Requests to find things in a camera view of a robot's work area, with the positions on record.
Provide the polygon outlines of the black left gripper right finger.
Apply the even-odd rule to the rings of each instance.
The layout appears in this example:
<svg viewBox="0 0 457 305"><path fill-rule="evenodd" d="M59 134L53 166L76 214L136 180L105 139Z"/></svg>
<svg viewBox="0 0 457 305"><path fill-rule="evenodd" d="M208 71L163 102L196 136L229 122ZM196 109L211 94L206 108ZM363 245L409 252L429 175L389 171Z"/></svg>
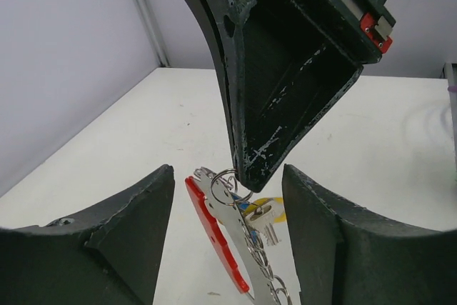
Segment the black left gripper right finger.
<svg viewBox="0 0 457 305"><path fill-rule="evenodd" d="M412 226L290 164L283 199L302 304L454 304L456 232Z"/></svg>

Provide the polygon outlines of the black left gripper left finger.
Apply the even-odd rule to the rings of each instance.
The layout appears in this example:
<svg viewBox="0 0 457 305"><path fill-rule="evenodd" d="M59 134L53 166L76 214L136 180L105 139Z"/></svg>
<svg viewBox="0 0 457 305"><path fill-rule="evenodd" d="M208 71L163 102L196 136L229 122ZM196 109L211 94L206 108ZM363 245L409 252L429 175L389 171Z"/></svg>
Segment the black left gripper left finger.
<svg viewBox="0 0 457 305"><path fill-rule="evenodd" d="M151 304L174 197L172 166L46 226L1 230L3 304Z"/></svg>

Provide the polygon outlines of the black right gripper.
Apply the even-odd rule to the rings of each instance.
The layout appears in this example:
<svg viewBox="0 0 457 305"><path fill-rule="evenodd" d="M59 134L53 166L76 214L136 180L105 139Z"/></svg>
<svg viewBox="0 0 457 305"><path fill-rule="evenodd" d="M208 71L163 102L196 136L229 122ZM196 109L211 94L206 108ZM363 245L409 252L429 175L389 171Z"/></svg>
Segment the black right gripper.
<svg viewBox="0 0 457 305"><path fill-rule="evenodd" d="M285 156L393 43L387 0L233 0L235 171L260 191Z"/></svg>

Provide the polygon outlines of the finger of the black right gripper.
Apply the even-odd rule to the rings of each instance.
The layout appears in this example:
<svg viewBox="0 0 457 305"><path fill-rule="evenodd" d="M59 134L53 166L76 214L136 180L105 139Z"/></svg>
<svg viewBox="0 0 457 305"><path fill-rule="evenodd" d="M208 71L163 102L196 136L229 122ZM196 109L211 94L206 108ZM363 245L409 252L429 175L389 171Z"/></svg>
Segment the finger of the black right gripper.
<svg viewBox="0 0 457 305"><path fill-rule="evenodd" d="M228 137L231 165L236 165L236 140L233 133L232 110L230 105L230 63L231 39L224 31L224 15L230 14L233 0L184 0L198 27L201 39L208 50L211 66L216 73L217 93L220 95Z"/></svg>

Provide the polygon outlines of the yellow tagged silver key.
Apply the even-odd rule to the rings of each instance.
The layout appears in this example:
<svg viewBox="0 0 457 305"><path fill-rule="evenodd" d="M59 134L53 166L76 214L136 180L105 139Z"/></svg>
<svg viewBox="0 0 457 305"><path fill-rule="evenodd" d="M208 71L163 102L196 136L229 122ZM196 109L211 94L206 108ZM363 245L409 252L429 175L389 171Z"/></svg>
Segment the yellow tagged silver key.
<svg viewBox="0 0 457 305"><path fill-rule="evenodd" d="M268 246L275 246L281 240L274 224L286 221L286 211L281 197L260 198L252 202L243 213L248 226L263 234Z"/></svg>

